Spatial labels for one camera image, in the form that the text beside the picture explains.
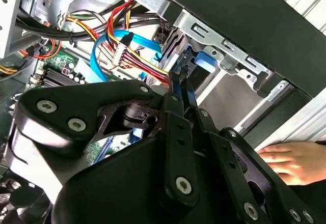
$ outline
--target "black wire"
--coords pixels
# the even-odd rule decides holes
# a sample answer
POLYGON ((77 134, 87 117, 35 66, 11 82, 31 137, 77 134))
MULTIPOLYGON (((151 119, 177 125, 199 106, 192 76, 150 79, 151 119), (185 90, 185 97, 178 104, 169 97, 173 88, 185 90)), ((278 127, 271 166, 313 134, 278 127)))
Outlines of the black wire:
POLYGON ((115 19, 115 22, 113 23, 113 27, 116 27, 119 21, 122 18, 126 17, 126 14, 129 12, 129 10, 131 10, 136 5, 136 3, 137 2, 135 0, 132 0, 123 10, 120 11, 120 13, 117 15, 115 19))
MULTIPOLYGON (((121 1, 114 4, 110 8, 104 10, 103 12, 105 12, 105 11, 111 12, 114 7, 121 5, 120 3, 121 3, 121 1)), ((134 6, 135 1, 132 1, 130 3, 130 6, 131 6, 131 4, 134 6)), ((143 13, 139 13, 139 12, 141 12, 140 10, 147 11, 146 8, 141 8, 141 6, 133 8, 131 10, 131 12, 136 13, 136 15, 132 15, 132 18, 137 18, 138 17, 137 15, 139 15, 139 14, 140 14, 140 16, 142 16, 143 13)), ((145 17, 148 18, 151 16, 153 17, 154 15, 150 14, 145 17)), ((117 22, 116 22, 117 27, 122 25, 119 22, 119 20, 121 21, 122 17, 124 17, 124 15, 119 15, 119 18, 117 18, 117 22)), ((138 21, 138 22, 131 23, 130 28, 135 28, 135 27, 150 25, 150 24, 159 24, 159 21, 155 21, 155 22, 149 21, 148 23, 146 23, 145 21, 144 22, 138 21)), ((88 34, 85 31, 71 33, 71 32, 66 32, 66 31, 59 31, 57 29, 52 29, 47 26, 44 26, 44 25, 40 24, 38 21, 36 21, 35 19, 31 18, 31 16, 26 11, 24 11, 22 8, 19 8, 19 11, 17 14, 17 19, 16 19, 16 25, 19 28, 22 28, 24 30, 31 32, 32 34, 42 36, 45 38, 53 38, 53 39, 61 40, 61 41, 71 41, 71 40, 72 41, 92 41, 92 39, 89 38, 88 34)), ((104 33, 106 31, 106 23, 95 27, 94 31, 104 33)))
MULTIPOLYGON (((136 27, 141 27, 141 26, 146 26, 146 25, 154 25, 154 24, 160 24, 160 19, 140 20, 137 22, 130 23, 129 27, 136 28, 136 27)), ((71 36, 72 36, 73 41, 92 41, 92 39, 88 36, 88 34, 86 32, 75 32, 71 35, 71 32, 58 31, 55 29, 50 29, 46 26, 45 27, 47 29, 40 30, 37 27, 25 25, 20 20, 16 20, 16 26, 21 29, 24 29, 36 36, 41 36, 41 37, 49 38, 49 39, 56 39, 58 41, 70 41, 71 36)), ((122 28, 122 24, 118 22, 116 25, 116 29, 120 29, 120 28, 122 28)), ((103 35, 106 32, 106 23, 99 25, 98 27, 94 28, 94 30, 98 34, 103 35)))
POLYGON ((99 17, 98 17, 98 13, 96 13, 96 12, 94 12, 94 11, 92 11, 92 10, 87 10, 87 9, 81 9, 81 10, 79 10, 79 11, 81 11, 81 12, 88 12, 88 13, 90 13, 92 16, 94 16, 94 18, 92 18, 92 19, 98 19, 102 24, 103 24, 103 20, 101 20, 99 17))

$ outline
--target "screw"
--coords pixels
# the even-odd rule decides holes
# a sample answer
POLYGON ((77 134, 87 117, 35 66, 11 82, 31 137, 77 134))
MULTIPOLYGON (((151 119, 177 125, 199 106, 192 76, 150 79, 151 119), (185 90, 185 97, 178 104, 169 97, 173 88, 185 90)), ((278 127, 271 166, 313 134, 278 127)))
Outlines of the screw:
POLYGON ((147 87, 144 87, 144 86, 141 86, 141 90, 144 92, 144 93, 148 93, 149 90, 147 87))
POLYGON ((301 222, 301 217, 299 216, 299 214, 298 214, 295 210, 290 209, 290 213, 291 213, 292 217, 293 217, 296 221, 301 222))
POLYGON ((208 113, 205 110, 202 109, 201 113, 202 113, 203 116, 208 117, 208 113))
POLYGON ((304 216, 308 220, 308 222, 315 223, 314 219, 312 218, 312 216, 307 211, 304 210, 302 213, 304 214, 304 216))
POLYGON ((178 97, 176 97, 176 96, 174 96, 174 95, 172 95, 171 98, 172 98, 174 101, 177 101, 177 102, 179 101, 178 97))
POLYGON ((52 113, 57 110, 57 105, 48 100, 41 100, 36 104, 37 108, 44 113, 52 113))
POLYGON ((236 137, 236 133, 234 131, 229 130, 229 133, 231 134, 232 137, 236 137))
POLYGON ((74 131, 84 131, 86 129, 86 123, 78 118, 69 120, 68 126, 71 130, 74 131))
POLYGON ((277 86, 278 89, 283 89, 285 88, 285 84, 284 83, 280 83, 278 86, 277 86))
POLYGON ((258 220, 258 212, 252 204, 247 202, 243 205, 243 208, 252 220, 258 220))
POLYGON ((43 46, 42 49, 43 49, 44 51, 46 51, 46 52, 49 51, 49 47, 48 47, 48 46, 43 46))
POLYGON ((192 192, 192 186, 190 182, 184 177, 178 177, 175 181, 175 184, 183 194, 190 194, 192 192))

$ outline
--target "green circuit board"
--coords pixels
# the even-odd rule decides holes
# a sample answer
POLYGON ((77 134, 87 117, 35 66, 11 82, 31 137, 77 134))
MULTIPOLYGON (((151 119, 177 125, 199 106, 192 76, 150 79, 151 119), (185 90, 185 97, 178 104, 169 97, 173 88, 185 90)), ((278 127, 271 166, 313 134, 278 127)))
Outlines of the green circuit board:
POLYGON ((76 66, 78 59, 67 54, 64 50, 60 50, 56 56, 45 60, 45 63, 58 71, 62 71, 69 63, 73 63, 76 66))

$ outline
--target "cable tie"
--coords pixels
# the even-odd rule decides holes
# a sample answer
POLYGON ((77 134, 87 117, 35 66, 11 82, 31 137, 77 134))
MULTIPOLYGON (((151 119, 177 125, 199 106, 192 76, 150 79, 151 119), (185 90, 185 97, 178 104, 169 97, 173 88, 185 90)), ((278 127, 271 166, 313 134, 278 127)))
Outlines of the cable tie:
POLYGON ((70 37, 69 37, 69 44, 73 44, 73 32, 70 32, 70 37))

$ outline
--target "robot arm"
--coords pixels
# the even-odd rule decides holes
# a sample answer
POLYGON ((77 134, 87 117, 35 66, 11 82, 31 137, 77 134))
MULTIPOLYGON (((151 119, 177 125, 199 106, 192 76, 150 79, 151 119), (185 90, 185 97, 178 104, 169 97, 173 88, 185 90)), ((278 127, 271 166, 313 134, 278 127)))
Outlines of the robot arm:
POLYGON ((172 73, 164 96, 137 80, 26 92, 7 161, 55 202, 53 224, 322 223, 236 131, 218 131, 172 73), (90 142, 133 128, 143 139, 87 167, 90 142))

